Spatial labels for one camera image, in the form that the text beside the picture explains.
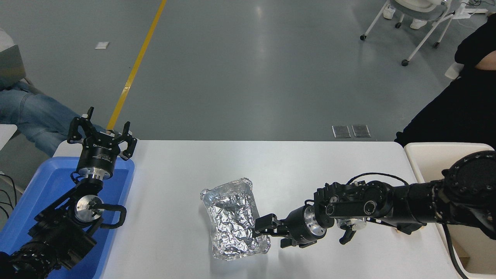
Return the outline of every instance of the white table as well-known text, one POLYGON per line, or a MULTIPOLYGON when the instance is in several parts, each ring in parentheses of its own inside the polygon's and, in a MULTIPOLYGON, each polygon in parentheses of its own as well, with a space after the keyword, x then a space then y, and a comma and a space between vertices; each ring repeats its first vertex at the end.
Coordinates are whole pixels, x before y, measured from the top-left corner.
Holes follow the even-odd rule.
MULTIPOLYGON (((0 124, 0 150, 2 150, 2 148, 7 144, 12 135, 14 135, 15 131, 17 131, 17 126, 14 124, 0 124)), ((12 186, 10 179, 5 176, 0 176, 0 179, 12 186)))
MULTIPOLYGON (((80 146, 63 143, 55 156, 79 152, 80 146)), ((304 249, 281 249, 280 238, 271 237, 266 255, 231 262, 211 256, 202 189, 248 177, 260 215, 285 218, 325 182, 376 171, 414 183, 396 143, 142 140, 132 159, 127 218, 102 278, 457 278, 433 224, 412 235, 368 224, 346 245, 338 242, 344 231, 333 227, 304 249)))
POLYGON ((0 150, 7 144, 15 131, 17 131, 16 125, 0 124, 0 150))

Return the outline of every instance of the crumpled aluminum foil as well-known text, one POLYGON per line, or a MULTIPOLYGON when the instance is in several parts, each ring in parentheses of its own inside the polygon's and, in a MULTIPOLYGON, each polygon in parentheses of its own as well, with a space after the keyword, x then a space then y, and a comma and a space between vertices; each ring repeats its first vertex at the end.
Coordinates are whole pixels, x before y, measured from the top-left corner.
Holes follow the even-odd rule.
POLYGON ((212 225, 210 237, 214 258, 231 261, 269 251, 268 236, 251 236, 255 219, 260 217, 252 190, 252 182, 241 178, 201 191, 200 199, 212 225))

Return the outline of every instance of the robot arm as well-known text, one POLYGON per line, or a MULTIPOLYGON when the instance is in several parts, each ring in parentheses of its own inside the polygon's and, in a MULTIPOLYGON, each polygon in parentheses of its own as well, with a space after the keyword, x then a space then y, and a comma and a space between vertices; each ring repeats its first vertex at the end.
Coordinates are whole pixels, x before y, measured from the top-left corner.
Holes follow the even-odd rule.
POLYGON ((325 184, 305 205, 278 220, 269 214, 255 220, 253 235, 282 236, 281 248, 307 247, 325 236, 335 223, 349 242, 366 222, 396 227, 411 234, 427 223, 480 228, 496 239, 496 152, 482 151, 444 170, 444 179, 392 187, 380 181, 325 184))
POLYGON ((129 132, 129 122, 118 137, 99 133, 91 124, 92 113, 93 107, 88 114, 72 120, 67 139, 68 143, 83 145, 75 171, 82 179, 35 217, 37 223, 28 232, 31 241, 12 255, 0 252, 2 278, 44 279, 62 266, 71 269, 96 245, 92 238, 95 231, 114 229, 124 223, 125 207, 105 204, 98 193, 103 189, 103 180, 112 177, 117 156, 128 160, 137 139, 129 132), (80 126, 84 139, 78 132, 80 126), (121 152, 119 143, 123 141, 127 142, 127 149, 121 152), (119 221, 103 223, 105 210, 119 211, 119 221))

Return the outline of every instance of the person's arm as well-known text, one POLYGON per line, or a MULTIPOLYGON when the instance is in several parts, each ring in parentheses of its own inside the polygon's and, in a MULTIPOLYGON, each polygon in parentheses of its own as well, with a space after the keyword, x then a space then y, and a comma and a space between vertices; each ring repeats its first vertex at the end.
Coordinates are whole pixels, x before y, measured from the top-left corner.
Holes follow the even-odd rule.
POLYGON ((496 15, 489 17, 487 23, 463 40, 456 51, 455 61, 469 68, 475 68, 479 63, 484 67, 487 66, 486 62, 491 60, 490 54, 494 51, 496 51, 496 15))
POLYGON ((479 70, 496 70, 496 51, 493 51, 482 58, 482 60, 475 65, 479 70))

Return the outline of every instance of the yellow floor line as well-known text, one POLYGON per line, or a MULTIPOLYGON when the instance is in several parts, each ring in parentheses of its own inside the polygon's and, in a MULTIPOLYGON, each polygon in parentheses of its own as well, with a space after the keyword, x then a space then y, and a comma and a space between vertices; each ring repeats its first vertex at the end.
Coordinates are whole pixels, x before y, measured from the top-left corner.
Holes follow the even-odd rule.
POLYGON ((157 26, 157 22, 160 18, 160 15, 162 14, 162 10, 164 9, 166 2, 167 2, 167 0, 162 0, 162 2, 160 3, 160 6, 158 7, 157 14, 155 15, 155 18, 153 19, 153 22, 152 22, 152 25, 150 26, 150 29, 148 30, 148 34, 146 34, 145 41, 143 42, 143 45, 141 46, 141 50, 139 51, 138 57, 136 58, 136 61, 134 62, 134 66, 132 67, 132 70, 131 70, 131 73, 129 74, 129 77, 127 78, 124 89, 121 93, 121 96, 119 97, 119 101, 117 101, 117 105, 114 109, 114 112, 112 113, 112 116, 110 117, 109 123, 107 124, 107 130, 113 129, 115 124, 116 124, 117 118, 119 117, 119 114, 121 113, 125 99, 127 98, 127 94, 129 93, 129 89, 131 88, 134 77, 136 76, 136 73, 138 72, 139 65, 141 64, 141 61, 143 60, 143 56, 145 55, 146 49, 148 48, 148 44, 150 43, 150 40, 152 38, 153 31, 155 31, 155 27, 157 26))

